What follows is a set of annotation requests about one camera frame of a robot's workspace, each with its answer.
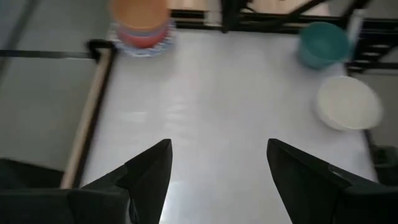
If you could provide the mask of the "white plastic bowl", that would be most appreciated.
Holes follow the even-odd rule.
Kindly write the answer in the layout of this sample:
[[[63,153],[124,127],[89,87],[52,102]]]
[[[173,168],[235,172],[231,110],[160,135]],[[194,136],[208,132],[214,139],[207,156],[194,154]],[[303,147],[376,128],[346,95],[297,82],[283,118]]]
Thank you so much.
[[[347,76],[325,79],[314,97],[313,109],[321,121],[339,131],[373,128],[384,115],[376,92]]]

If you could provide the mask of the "orange plastic bowl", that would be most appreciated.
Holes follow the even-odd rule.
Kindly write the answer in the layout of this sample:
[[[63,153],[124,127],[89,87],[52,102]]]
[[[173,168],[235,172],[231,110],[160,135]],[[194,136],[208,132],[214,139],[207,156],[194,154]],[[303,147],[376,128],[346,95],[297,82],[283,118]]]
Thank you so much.
[[[157,29],[170,17],[167,0],[110,0],[109,11],[118,24],[139,32]]]

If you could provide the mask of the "silver metal bracket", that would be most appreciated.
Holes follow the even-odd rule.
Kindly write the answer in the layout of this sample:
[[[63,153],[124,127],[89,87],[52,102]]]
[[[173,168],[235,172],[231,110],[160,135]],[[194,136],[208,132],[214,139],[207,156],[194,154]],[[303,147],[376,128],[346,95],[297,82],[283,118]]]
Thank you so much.
[[[210,27],[221,26],[222,14],[220,11],[205,11],[204,13],[204,25]]]

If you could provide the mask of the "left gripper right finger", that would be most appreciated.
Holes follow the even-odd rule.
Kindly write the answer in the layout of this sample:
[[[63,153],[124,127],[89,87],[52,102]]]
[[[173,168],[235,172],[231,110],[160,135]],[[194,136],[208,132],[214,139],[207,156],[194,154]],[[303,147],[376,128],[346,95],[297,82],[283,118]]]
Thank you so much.
[[[271,175],[293,224],[398,224],[398,187],[340,169],[278,139]]]

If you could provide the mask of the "red plastic bowl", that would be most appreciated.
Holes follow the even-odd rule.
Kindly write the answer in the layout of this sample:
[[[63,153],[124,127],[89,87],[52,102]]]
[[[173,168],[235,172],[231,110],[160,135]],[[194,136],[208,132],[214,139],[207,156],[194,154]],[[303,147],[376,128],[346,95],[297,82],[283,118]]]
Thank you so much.
[[[158,34],[139,36],[139,35],[128,34],[122,31],[117,31],[118,37],[124,44],[141,49],[153,47],[155,44],[159,43],[162,39],[164,39],[167,33],[168,30],[166,29],[162,32],[159,32]]]

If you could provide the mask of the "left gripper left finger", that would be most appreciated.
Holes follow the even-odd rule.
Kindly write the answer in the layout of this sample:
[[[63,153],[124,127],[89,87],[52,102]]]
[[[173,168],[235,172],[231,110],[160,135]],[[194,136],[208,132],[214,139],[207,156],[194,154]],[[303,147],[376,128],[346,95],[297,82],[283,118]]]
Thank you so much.
[[[163,139],[80,188],[59,189],[62,172],[0,159],[0,224],[159,224],[172,170]]]

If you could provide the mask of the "blue patterned paper bowl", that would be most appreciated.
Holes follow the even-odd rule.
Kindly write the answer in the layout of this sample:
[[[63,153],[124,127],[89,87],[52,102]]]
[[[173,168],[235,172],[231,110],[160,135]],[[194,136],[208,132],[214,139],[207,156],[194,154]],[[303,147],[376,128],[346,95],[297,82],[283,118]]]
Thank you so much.
[[[174,20],[169,21],[169,30],[160,42],[156,43],[153,47],[143,49],[125,44],[116,33],[117,27],[117,23],[111,23],[108,31],[109,40],[118,50],[133,57],[154,57],[166,52],[168,49],[171,49],[175,43],[176,25]]]

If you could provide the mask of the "black clamp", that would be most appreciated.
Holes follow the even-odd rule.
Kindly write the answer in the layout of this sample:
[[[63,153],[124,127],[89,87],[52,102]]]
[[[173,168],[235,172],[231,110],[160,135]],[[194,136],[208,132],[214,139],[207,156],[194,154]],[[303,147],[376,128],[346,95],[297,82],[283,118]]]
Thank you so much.
[[[110,49],[111,55],[114,55],[117,50],[112,41],[103,39],[91,39],[86,43],[86,49],[91,59],[98,63],[101,59],[100,49]]]

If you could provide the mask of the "teal plastic bowl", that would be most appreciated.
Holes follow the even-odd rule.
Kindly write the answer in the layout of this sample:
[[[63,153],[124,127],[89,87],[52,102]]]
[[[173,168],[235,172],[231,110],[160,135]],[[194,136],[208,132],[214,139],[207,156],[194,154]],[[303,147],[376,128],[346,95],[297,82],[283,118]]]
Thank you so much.
[[[314,69],[324,69],[344,61],[351,52],[346,32],[334,24],[313,22],[299,32],[299,61]]]

